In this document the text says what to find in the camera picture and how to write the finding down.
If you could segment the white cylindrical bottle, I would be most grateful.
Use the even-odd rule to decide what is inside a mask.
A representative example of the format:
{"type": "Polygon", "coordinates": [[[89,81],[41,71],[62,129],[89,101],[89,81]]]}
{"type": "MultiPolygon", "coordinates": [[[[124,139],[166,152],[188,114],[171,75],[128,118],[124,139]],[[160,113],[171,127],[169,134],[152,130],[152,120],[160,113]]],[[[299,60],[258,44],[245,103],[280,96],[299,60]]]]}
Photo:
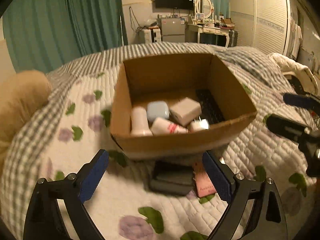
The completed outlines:
{"type": "Polygon", "coordinates": [[[131,135],[133,137],[153,136],[149,129],[148,117],[144,107],[137,106],[132,109],[131,135]]]}

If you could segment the black power adapter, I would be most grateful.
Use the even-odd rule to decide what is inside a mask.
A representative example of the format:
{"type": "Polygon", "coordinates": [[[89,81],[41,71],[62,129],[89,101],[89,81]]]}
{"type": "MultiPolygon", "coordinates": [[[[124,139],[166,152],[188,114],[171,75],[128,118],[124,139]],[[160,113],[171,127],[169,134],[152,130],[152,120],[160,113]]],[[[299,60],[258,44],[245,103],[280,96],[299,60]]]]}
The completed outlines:
{"type": "Polygon", "coordinates": [[[156,161],[149,188],[153,192],[186,196],[194,188],[194,170],[191,166],[156,161]]]}

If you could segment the white tube with label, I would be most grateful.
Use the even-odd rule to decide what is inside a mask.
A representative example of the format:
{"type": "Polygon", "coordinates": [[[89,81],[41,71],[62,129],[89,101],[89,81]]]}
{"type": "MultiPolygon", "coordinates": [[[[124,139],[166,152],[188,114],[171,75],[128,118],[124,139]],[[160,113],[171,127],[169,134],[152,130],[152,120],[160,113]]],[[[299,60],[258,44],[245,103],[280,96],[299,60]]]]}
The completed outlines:
{"type": "Polygon", "coordinates": [[[154,120],[150,131],[153,133],[153,135],[185,134],[189,132],[188,129],[160,117],[157,117],[154,120]]]}

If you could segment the white padded jacket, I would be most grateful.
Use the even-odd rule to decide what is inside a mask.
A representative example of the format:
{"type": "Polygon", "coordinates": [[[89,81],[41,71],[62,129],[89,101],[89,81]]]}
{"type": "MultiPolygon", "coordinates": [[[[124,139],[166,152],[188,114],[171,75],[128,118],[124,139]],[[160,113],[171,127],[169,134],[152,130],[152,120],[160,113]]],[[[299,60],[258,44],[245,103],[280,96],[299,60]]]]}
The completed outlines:
{"type": "Polygon", "coordinates": [[[319,86],[315,76],[308,66],[300,64],[279,53],[270,53],[267,55],[281,70],[283,75],[296,77],[302,85],[305,92],[318,95],[319,86]]]}

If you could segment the small white plug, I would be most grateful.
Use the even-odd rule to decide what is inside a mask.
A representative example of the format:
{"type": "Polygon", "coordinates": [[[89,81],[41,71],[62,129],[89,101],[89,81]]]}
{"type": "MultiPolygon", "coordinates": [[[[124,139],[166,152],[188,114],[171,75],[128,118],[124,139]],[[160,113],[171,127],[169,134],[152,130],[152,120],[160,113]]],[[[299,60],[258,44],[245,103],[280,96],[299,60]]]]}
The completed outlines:
{"type": "Polygon", "coordinates": [[[207,119],[202,119],[200,116],[198,119],[194,119],[188,126],[190,132],[198,132],[209,129],[209,122],[207,119]]]}

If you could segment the pink glitter notebook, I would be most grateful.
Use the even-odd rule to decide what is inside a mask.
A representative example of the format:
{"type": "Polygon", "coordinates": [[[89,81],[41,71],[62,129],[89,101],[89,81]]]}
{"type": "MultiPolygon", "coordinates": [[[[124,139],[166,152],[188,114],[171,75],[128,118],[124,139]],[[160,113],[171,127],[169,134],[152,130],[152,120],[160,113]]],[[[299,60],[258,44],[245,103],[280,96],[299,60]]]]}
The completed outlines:
{"type": "Polygon", "coordinates": [[[203,163],[197,161],[193,164],[194,180],[196,191],[199,198],[207,197],[211,194],[216,194],[217,191],[212,184],[207,172],[204,169],[203,163]]]}

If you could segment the white storage cabinet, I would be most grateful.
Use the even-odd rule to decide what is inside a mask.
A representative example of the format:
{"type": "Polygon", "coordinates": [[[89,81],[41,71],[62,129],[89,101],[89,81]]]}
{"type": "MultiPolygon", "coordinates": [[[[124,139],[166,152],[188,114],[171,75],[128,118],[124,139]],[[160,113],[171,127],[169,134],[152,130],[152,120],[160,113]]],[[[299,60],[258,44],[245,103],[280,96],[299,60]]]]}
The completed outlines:
{"type": "Polygon", "coordinates": [[[139,32],[140,43],[160,43],[161,41],[162,36],[159,28],[142,29],[139,32]]]}

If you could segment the silver mini fridge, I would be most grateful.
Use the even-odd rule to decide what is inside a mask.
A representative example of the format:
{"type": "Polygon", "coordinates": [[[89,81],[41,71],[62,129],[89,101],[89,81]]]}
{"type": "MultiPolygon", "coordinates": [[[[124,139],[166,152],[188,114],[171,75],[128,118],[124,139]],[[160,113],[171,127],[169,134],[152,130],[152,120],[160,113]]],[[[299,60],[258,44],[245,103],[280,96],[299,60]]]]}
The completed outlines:
{"type": "Polygon", "coordinates": [[[185,42],[185,24],[180,18],[161,19],[161,34],[163,42],[185,42]]]}

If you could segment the white charger block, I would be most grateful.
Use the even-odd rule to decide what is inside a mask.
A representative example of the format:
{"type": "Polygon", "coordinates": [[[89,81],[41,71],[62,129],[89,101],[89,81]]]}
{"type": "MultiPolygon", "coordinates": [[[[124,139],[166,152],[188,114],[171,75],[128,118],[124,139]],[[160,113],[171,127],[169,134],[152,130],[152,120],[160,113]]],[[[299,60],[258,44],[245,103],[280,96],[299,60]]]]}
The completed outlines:
{"type": "Polygon", "coordinates": [[[181,126],[186,126],[202,113],[200,103],[188,97],[170,106],[169,110],[181,126]]]}

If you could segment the green curtain left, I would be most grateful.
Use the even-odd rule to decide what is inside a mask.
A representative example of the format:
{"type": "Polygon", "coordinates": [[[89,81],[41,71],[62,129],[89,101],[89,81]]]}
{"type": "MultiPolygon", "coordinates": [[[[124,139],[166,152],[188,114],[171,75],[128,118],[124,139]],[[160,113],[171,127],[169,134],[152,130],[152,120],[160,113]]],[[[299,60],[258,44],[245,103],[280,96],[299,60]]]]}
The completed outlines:
{"type": "Polygon", "coordinates": [[[16,72],[48,73],[128,43],[122,0],[13,0],[3,31],[16,72]]]}

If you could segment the floral white quilt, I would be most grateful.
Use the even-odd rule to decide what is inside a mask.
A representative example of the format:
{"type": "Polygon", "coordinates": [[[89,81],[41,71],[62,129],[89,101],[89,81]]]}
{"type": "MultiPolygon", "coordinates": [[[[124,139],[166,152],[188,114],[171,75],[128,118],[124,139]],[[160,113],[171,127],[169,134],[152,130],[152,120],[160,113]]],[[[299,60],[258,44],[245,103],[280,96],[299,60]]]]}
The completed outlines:
{"type": "MultiPolygon", "coordinates": [[[[256,119],[228,145],[216,150],[234,172],[250,179],[271,177],[276,182],[294,239],[313,210],[316,180],[306,175],[306,160],[298,146],[271,133],[265,120],[271,113],[315,127],[304,109],[286,105],[281,96],[290,90],[284,79],[270,86],[241,68],[230,65],[258,111],[256,119]]],[[[153,161],[133,162],[117,148],[105,126],[118,67],[80,78],[67,94],[72,114],[63,114],[43,155],[40,176],[58,180],[77,172],[101,148],[111,152],[106,173],[85,206],[106,239],[190,239],[207,236],[227,204],[217,194],[199,198],[151,192],[148,178],[153,161]]]]}

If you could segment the white louvered wardrobe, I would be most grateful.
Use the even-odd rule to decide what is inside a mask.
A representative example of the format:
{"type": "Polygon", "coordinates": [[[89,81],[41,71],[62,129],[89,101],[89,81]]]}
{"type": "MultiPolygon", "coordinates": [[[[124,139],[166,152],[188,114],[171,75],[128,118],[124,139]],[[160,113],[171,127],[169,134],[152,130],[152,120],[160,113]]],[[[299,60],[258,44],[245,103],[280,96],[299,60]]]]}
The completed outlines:
{"type": "Polygon", "coordinates": [[[237,45],[265,54],[286,54],[290,38],[289,0],[229,0],[237,45]]]}

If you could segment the white dressing table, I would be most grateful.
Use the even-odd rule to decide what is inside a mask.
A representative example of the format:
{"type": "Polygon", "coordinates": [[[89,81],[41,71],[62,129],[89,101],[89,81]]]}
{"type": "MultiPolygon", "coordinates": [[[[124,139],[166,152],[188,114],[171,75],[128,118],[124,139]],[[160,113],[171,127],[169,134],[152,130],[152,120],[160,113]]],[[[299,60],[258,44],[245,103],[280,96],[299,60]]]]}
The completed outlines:
{"type": "Polygon", "coordinates": [[[210,35],[219,35],[224,36],[226,38],[225,48],[228,47],[230,42],[229,30],[222,29],[218,27],[210,27],[208,25],[197,25],[197,24],[187,24],[187,29],[189,31],[197,33],[197,43],[200,43],[201,34],[210,34],[210,35]]]}

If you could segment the black remote control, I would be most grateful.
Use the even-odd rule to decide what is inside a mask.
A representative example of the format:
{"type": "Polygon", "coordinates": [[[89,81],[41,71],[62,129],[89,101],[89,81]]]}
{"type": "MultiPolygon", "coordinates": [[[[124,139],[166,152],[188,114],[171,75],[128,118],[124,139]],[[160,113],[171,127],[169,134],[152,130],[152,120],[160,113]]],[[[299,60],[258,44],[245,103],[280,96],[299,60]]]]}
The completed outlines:
{"type": "Polygon", "coordinates": [[[202,119],[206,119],[210,125],[225,121],[224,116],[216,103],[213,95],[208,89],[198,89],[195,91],[201,105],[202,119]]]}

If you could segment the tan pillow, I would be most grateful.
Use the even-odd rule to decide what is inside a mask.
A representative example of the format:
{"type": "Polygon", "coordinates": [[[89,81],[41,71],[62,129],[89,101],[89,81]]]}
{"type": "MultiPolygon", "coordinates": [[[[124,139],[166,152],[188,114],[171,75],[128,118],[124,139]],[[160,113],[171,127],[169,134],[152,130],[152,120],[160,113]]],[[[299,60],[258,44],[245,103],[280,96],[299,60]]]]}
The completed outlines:
{"type": "Polygon", "coordinates": [[[15,134],[42,108],[52,87],[44,73],[26,70],[1,83],[1,159],[15,134]]]}

